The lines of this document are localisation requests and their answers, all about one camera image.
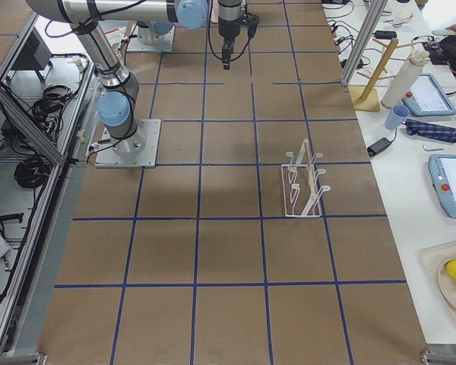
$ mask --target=navy blue cloth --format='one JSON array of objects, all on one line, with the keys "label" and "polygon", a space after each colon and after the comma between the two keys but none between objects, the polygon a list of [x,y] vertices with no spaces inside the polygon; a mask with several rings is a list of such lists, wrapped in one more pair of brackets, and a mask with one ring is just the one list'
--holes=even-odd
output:
[{"label": "navy blue cloth", "polygon": [[420,135],[421,137],[450,143],[456,142],[456,128],[419,122],[413,119],[406,120],[405,126],[408,135]]}]

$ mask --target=tablet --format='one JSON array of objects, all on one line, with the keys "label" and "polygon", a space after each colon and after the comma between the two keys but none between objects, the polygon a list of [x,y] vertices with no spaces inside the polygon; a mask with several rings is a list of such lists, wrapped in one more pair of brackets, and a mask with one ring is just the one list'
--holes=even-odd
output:
[{"label": "tablet", "polygon": [[456,218],[456,155],[431,155],[429,171],[442,208]]},{"label": "tablet", "polygon": [[415,116],[453,116],[456,109],[432,74],[422,74],[410,87],[412,97],[402,99]]}]

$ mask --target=metal base plate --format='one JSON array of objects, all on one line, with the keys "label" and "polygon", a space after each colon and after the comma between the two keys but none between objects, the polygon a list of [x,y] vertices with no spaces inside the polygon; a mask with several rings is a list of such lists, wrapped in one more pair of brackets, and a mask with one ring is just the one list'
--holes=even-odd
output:
[{"label": "metal base plate", "polygon": [[168,34],[156,36],[156,44],[152,45],[140,43],[137,37],[131,38],[130,43],[128,44],[127,52],[171,53],[173,51],[175,29],[176,27],[173,27]]},{"label": "metal base plate", "polygon": [[[142,151],[137,154],[120,155],[113,148],[98,152],[96,167],[108,168],[126,168],[126,167],[155,167],[157,158],[157,148],[160,137],[160,119],[140,119],[138,120],[138,128],[147,136],[147,142]],[[102,139],[108,139],[109,133],[105,129]],[[109,145],[102,145],[102,148],[107,148]]]}]

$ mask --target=blue joint cap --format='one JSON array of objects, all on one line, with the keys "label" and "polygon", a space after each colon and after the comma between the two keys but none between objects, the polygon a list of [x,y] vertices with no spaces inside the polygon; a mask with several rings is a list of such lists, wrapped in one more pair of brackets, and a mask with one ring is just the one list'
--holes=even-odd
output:
[{"label": "blue joint cap", "polygon": [[118,127],[130,116],[130,103],[124,94],[110,91],[98,100],[97,110],[103,123],[109,127]]},{"label": "blue joint cap", "polygon": [[181,0],[176,9],[179,23],[187,29],[198,29],[207,19],[206,0]]},{"label": "blue joint cap", "polygon": [[173,27],[174,27],[174,23],[168,23],[165,21],[153,21],[152,22],[152,28],[154,29],[154,32],[156,34],[159,34],[160,36],[164,36],[164,35],[168,34]]}]

